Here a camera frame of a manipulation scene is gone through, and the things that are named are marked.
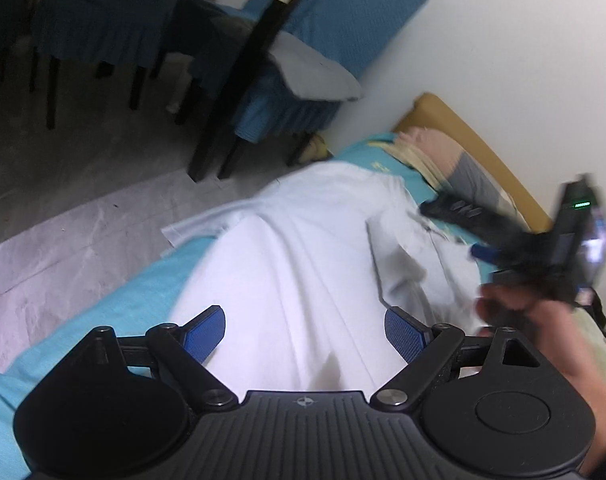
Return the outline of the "person's right hand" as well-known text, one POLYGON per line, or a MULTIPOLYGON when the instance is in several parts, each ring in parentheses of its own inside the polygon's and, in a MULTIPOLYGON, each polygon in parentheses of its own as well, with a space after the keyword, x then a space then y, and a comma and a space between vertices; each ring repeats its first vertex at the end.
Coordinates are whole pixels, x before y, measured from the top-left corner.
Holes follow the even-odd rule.
POLYGON ((537 349, 591 408, 596 432, 583 462, 582 475, 588 479, 606 479, 606 378, 572 318, 571 307, 564 302, 542 298, 526 287, 483 285, 475 304, 480 318, 489 321, 497 304, 521 311, 533 322, 537 328, 537 349))

